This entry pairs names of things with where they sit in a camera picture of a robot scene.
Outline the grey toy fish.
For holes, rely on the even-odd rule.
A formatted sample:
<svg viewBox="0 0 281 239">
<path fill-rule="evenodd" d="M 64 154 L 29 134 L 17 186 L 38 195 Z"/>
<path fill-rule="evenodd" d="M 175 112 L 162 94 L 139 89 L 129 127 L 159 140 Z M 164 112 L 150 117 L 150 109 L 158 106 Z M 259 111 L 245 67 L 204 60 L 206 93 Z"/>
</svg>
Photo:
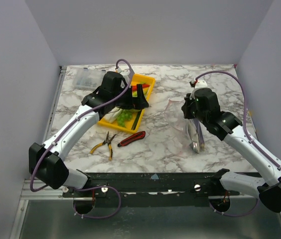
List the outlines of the grey toy fish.
<svg viewBox="0 0 281 239">
<path fill-rule="evenodd" d="M 192 119 L 188 120 L 188 130 L 187 131 L 188 131 L 188 136 L 190 139 L 189 146 L 192 148 L 192 150 L 195 153 L 199 153 L 200 152 L 199 137 L 198 137 L 198 133 L 196 131 L 195 123 Z"/>
</svg>

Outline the green toy grapes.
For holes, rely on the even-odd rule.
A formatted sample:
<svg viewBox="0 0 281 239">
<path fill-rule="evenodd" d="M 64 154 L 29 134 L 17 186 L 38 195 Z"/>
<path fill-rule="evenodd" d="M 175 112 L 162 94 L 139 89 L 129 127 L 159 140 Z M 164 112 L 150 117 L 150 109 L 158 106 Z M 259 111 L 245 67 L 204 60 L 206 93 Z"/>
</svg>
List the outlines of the green toy grapes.
<svg viewBox="0 0 281 239">
<path fill-rule="evenodd" d="M 130 121 L 133 117 L 133 113 L 130 110 L 122 110 L 118 115 L 116 122 L 120 127 L 126 127 L 126 122 Z"/>
</svg>

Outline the green toy cabbage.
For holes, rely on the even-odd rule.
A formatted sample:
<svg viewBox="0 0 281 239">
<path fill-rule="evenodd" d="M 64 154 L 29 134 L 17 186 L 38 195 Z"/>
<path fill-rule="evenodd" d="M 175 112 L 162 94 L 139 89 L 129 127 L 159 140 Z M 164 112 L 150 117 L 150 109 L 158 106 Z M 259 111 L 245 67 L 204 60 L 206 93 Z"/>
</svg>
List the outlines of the green toy cabbage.
<svg viewBox="0 0 281 239">
<path fill-rule="evenodd" d="M 142 92 L 143 92 L 144 96 L 146 96 L 147 90 L 146 89 L 142 89 Z M 132 90 L 132 97 L 134 97 L 134 98 L 138 97 L 138 91 L 137 90 Z"/>
</svg>

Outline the clear zip top bag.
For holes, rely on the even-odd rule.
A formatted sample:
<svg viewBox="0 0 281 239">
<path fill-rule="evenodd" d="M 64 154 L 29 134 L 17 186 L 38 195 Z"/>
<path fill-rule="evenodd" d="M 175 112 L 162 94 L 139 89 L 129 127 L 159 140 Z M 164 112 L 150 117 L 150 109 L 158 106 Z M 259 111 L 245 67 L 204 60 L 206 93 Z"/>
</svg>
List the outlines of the clear zip top bag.
<svg viewBox="0 0 281 239">
<path fill-rule="evenodd" d="M 184 105 L 184 101 L 169 100 L 164 110 L 164 117 L 171 128 L 173 134 L 177 138 L 178 142 L 183 148 L 191 149 L 189 146 L 190 139 L 188 136 L 188 119 L 185 119 L 181 107 Z M 197 119 L 192 119 L 197 128 Z"/>
</svg>

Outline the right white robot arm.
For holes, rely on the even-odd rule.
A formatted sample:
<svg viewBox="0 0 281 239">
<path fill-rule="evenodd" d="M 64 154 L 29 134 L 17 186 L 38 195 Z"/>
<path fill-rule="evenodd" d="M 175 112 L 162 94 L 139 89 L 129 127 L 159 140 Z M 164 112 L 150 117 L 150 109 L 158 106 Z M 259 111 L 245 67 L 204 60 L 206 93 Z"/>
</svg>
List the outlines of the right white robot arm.
<svg viewBox="0 0 281 239">
<path fill-rule="evenodd" d="M 184 118 L 200 121 L 209 133 L 239 152 L 260 174 L 256 178 L 226 170 L 211 181 L 211 191 L 216 195 L 227 190 L 241 192 L 259 199 L 272 212 L 281 212 L 281 160 L 265 149 L 234 114 L 220 109 L 211 89 L 194 90 L 184 100 Z"/>
</svg>

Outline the purple toy eggplant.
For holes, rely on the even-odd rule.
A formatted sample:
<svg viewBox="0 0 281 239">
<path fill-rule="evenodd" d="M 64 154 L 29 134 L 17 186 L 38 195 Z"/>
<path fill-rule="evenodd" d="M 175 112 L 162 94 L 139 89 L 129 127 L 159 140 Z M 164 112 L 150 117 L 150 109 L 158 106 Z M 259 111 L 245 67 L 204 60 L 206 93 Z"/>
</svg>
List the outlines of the purple toy eggplant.
<svg viewBox="0 0 281 239">
<path fill-rule="evenodd" d="M 199 121 L 197 123 L 197 134 L 198 134 L 200 151 L 204 151 L 205 150 L 205 141 L 204 141 L 204 137 L 203 137 L 203 133 L 202 133 L 202 129 L 201 129 L 201 124 Z"/>
</svg>

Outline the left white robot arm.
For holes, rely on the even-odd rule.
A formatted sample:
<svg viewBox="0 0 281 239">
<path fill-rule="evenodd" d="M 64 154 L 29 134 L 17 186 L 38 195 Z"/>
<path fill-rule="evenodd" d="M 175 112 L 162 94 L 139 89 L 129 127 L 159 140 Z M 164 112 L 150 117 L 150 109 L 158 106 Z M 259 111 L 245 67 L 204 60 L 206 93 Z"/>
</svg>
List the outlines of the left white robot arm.
<svg viewBox="0 0 281 239">
<path fill-rule="evenodd" d="M 142 84 L 132 85 L 118 72 L 108 71 L 101 85 L 86 95 L 73 117 L 54 136 L 29 148 L 31 182 L 35 178 L 45 186 L 74 188 L 79 196 L 91 193 L 87 174 L 67 168 L 64 160 L 79 139 L 113 108 L 143 110 L 149 106 Z"/>
</svg>

